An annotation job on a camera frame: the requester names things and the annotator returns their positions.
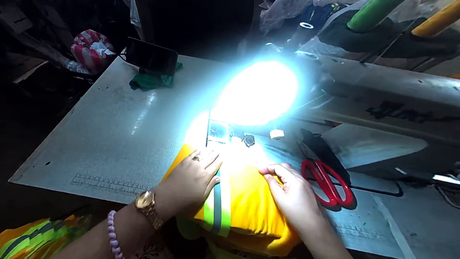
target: woman's left hand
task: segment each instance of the woman's left hand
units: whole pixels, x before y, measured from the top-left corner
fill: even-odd
[[[221,164],[219,153],[208,148],[184,158],[155,189],[158,216],[167,221],[201,205],[220,181],[215,174]]]

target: gold watch strap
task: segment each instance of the gold watch strap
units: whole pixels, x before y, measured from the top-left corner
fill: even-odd
[[[160,229],[164,224],[163,220],[156,214],[155,206],[148,208],[148,210],[145,212],[145,216],[149,219],[155,230]]]

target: hand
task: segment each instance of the hand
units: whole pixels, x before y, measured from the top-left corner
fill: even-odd
[[[269,165],[259,169],[259,172],[267,180],[281,212],[297,231],[308,224],[314,224],[316,220],[324,220],[310,183],[290,164]],[[280,177],[283,187],[273,175]]]
[[[222,161],[212,149],[195,150],[155,189],[155,210],[166,221],[202,205],[220,178]]]

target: wrist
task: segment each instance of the wrist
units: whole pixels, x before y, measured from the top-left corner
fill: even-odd
[[[310,238],[318,238],[324,233],[330,232],[332,226],[323,216],[308,218],[300,226],[295,226],[300,238],[307,242]]]
[[[174,212],[173,205],[171,204],[171,197],[169,197],[164,185],[160,183],[152,191],[155,193],[156,214],[163,220],[163,222],[166,222],[170,218],[174,217],[176,213]]]

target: ring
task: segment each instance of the ring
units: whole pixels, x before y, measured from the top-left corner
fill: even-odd
[[[196,161],[199,162],[199,161],[201,160],[201,157],[200,157],[200,156],[194,156],[194,157],[192,158],[192,160],[196,160]]]

